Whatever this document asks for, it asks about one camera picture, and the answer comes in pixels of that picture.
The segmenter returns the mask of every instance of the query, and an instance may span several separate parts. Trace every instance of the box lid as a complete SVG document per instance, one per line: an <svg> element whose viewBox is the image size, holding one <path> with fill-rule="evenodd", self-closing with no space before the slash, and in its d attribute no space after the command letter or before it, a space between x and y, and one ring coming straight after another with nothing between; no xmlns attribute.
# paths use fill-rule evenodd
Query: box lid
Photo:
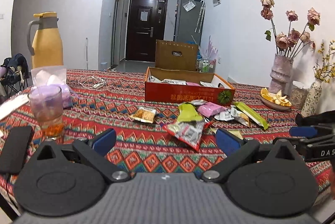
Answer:
<svg viewBox="0 0 335 224"><path fill-rule="evenodd" d="M156 41L156 67L166 70L195 71L198 45L168 40Z"/></svg>

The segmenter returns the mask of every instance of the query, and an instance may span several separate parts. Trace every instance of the yellow thermos jug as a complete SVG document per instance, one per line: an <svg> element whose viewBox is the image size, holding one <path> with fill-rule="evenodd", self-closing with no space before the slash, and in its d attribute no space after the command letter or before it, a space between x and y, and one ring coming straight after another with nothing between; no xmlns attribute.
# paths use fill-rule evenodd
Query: yellow thermos jug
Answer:
<svg viewBox="0 0 335 224"><path fill-rule="evenodd" d="M34 14L37 21L28 24L27 43L31 53L32 68L63 65L63 44L57 26L57 13ZM30 41L31 26L38 24L34 41Z"/></svg>

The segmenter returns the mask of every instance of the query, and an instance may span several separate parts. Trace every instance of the jug lid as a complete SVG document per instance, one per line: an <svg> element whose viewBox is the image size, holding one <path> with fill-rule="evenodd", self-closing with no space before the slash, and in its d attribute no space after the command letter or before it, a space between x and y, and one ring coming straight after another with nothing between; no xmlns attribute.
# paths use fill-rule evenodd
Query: jug lid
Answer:
<svg viewBox="0 0 335 224"><path fill-rule="evenodd" d="M40 17L40 18L48 18L48 17L57 17L56 12L43 12L43 13L36 13L34 14L34 17Z"/></svg>

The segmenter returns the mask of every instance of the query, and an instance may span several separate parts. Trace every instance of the black round cover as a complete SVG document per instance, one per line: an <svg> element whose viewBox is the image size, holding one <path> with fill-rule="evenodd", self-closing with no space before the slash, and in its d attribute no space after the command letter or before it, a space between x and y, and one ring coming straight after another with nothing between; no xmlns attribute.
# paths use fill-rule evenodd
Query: black round cover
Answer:
<svg viewBox="0 0 335 224"><path fill-rule="evenodd" d="M243 210L265 217L288 217L313 206L318 185L297 161L273 159L234 171L227 190Z"/></svg>
<svg viewBox="0 0 335 224"><path fill-rule="evenodd" d="M105 187L102 176L93 168L49 159L36 161L22 170L14 185L14 195L26 211L60 217L91 207Z"/></svg>

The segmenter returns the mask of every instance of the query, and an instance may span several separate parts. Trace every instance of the gray ridged panel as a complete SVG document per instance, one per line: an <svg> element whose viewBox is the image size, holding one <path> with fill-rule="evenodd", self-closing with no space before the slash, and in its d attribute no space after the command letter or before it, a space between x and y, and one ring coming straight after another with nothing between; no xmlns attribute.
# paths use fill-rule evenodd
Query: gray ridged panel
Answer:
<svg viewBox="0 0 335 224"><path fill-rule="evenodd" d="M112 184L92 208L65 218L24 213L15 224L317 224L307 214L269 219L236 207L221 187L194 174L138 173L129 182Z"/></svg>

